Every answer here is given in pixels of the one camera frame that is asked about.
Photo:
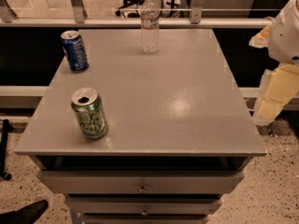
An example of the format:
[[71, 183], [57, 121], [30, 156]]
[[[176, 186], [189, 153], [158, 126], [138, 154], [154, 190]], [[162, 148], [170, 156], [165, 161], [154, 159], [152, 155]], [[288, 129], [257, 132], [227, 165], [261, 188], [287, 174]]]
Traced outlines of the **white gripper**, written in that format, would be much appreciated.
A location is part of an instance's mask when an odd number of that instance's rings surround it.
[[264, 71], [254, 105], [254, 123], [266, 126], [299, 92], [298, 0], [289, 0], [272, 24], [250, 39], [249, 45], [257, 49], [268, 47], [269, 56], [281, 63], [274, 71]]

